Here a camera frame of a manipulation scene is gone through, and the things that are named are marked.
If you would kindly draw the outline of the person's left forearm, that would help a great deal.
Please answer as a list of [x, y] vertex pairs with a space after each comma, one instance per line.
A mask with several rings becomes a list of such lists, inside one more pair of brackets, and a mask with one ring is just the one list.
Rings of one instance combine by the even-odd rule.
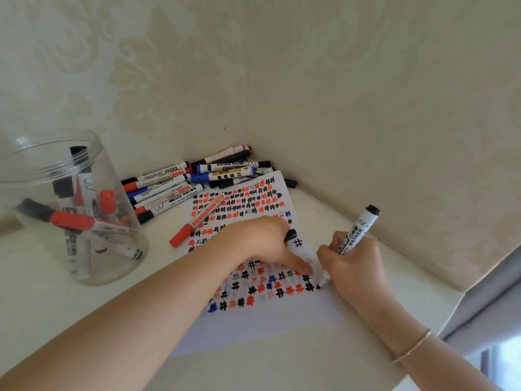
[[38, 349], [0, 377], [0, 391], [142, 391], [250, 255], [226, 228]]

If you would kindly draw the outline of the black whiteboard marker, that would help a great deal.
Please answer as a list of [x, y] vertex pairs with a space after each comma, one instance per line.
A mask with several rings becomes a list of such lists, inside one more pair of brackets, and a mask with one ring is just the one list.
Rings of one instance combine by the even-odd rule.
[[[347, 262], [347, 282], [333, 283], [337, 293], [347, 302], [356, 303], [356, 299], [385, 297], [388, 292], [378, 242], [364, 237], [377, 216], [365, 210], [361, 219], [354, 224], [355, 242], [350, 245], [351, 251], [344, 252]], [[345, 240], [352, 240], [352, 232], [347, 232]]]

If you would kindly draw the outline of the person's left hand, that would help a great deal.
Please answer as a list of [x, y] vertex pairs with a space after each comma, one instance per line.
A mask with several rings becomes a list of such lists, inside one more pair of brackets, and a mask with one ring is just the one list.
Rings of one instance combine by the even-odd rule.
[[262, 216], [232, 223], [218, 237], [238, 249], [240, 262], [253, 258], [281, 265], [282, 251], [289, 250], [283, 242], [289, 229], [290, 224], [280, 217]]

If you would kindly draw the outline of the bunch of mixed marker pens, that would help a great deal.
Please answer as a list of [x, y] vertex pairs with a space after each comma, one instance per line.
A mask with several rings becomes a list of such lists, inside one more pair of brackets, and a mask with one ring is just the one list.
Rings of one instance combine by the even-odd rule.
[[50, 251], [83, 285], [103, 285], [126, 276], [145, 259], [147, 239], [122, 190], [96, 175], [95, 156], [85, 145], [69, 147], [71, 168], [50, 171], [53, 199], [25, 197], [17, 215], [46, 226]]

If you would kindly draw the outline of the clear plastic jar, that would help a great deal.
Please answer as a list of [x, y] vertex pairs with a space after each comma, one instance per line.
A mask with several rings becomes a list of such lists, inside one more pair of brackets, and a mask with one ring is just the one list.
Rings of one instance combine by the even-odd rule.
[[[68, 171], [72, 168], [69, 147], [73, 145], [87, 146], [88, 153], [95, 156], [95, 174], [106, 174], [110, 185], [122, 190], [126, 203], [134, 212], [113, 163], [95, 132], [87, 129], [29, 132], [0, 143], [0, 205], [23, 226], [23, 236], [19, 245], [29, 250], [32, 257], [52, 258], [72, 280], [74, 279], [58, 260], [57, 254], [50, 251], [52, 245], [47, 243], [45, 238], [46, 226], [39, 226], [38, 222], [31, 223], [30, 220], [23, 219], [21, 215], [17, 215], [15, 206], [25, 197], [35, 198], [44, 204], [54, 201], [47, 174], [53, 170]], [[146, 237], [139, 221], [138, 224]]]

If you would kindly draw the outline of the person's right hand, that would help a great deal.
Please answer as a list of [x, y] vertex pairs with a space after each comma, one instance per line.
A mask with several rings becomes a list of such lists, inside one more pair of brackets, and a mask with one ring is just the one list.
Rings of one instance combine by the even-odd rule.
[[379, 313], [395, 303], [387, 284], [379, 244], [367, 237], [345, 255], [337, 250], [347, 236], [346, 232], [334, 233], [329, 245], [321, 245], [317, 251], [319, 262], [329, 276], [338, 294], [359, 315]]

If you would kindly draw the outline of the pile of mixed marker pens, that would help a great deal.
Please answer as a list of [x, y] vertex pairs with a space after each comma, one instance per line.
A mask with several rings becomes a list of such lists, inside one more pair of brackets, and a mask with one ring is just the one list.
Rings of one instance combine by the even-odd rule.
[[249, 162], [251, 146], [239, 145], [192, 163], [180, 162], [149, 172], [139, 177], [121, 181], [124, 191], [134, 207], [134, 212], [145, 223], [152, 217], [152, 210], [182, 192], [193, 192], [207, 184], [210, 188], [228, 188], [241, 182], [271, 173], [270, 161]]

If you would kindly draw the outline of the red whiteboard marker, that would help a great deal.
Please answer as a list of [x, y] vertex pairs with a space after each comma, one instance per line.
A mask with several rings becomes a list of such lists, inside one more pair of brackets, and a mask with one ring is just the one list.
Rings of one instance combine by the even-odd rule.
[[205, 207], [203, 207], [192, 219], [186, 223], [170, 240], [169, 243], [172, 247], [178, 248], [181, 243], [186, 240], [195, 229], [203, 223], [204, 219], [209, 216], [217, 207], [220, 206], [222, 201], [225, 199], [225, 194], [220, 193]]

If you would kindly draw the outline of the person's right forearm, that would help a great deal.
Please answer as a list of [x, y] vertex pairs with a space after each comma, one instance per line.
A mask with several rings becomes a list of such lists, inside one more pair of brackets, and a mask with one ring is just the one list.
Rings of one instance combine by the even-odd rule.
[[504, 391], [397, 300], [379, 313], [359, 316], [420, 391]]

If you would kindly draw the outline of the white paper sheet with scribbles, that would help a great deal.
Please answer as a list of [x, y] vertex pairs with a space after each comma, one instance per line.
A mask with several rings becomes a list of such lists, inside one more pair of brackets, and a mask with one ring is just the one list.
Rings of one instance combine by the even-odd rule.
[[280, 217], [297, 231], [288, 249], [313, 266], [311, 276], [279, 264], [247, 260], [225, 278], [171, 357], [269, 337], [304, 326], [343, 320], [342, 302], [330, 289], [318, 287], [321, 267], [305, 238], [280, 171], [231, 188], [208, 190], [193, 198], [196, 215], [220, 193], [225, 199], [176, 248], [183, 256], [201, 247], [225, 226], [264, 215]]

